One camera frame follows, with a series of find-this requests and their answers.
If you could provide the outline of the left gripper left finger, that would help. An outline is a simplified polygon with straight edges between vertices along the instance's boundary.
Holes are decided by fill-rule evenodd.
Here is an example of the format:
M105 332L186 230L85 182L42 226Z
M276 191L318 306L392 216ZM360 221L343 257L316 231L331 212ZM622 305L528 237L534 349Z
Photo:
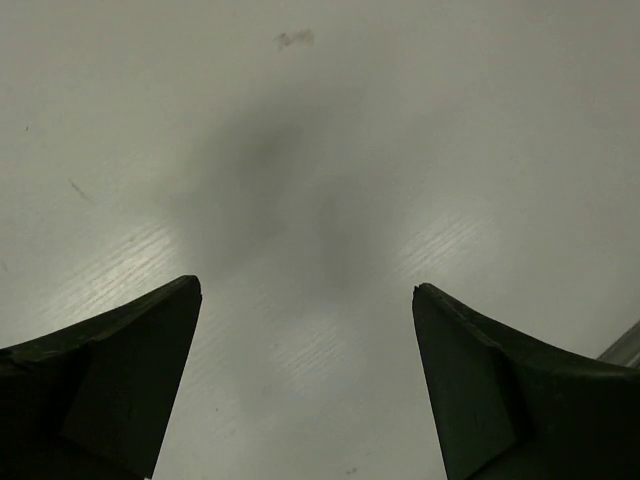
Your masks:
M151 478L201 303L185 275L2 349L2 478Z

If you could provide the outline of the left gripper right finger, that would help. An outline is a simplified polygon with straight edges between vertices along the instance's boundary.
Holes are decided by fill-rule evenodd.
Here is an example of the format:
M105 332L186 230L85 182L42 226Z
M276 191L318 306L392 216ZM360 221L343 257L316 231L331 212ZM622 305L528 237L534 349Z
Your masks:
M431 284L412 313L450 479L635 479L639 373L551 346Z

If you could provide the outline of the aluminium rail frame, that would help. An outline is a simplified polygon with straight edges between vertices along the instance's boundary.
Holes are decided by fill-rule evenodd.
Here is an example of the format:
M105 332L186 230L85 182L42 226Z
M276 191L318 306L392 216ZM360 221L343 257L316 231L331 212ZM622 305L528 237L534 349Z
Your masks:
M640 364L640 322L635 323L599 357L599 361L629 368Z

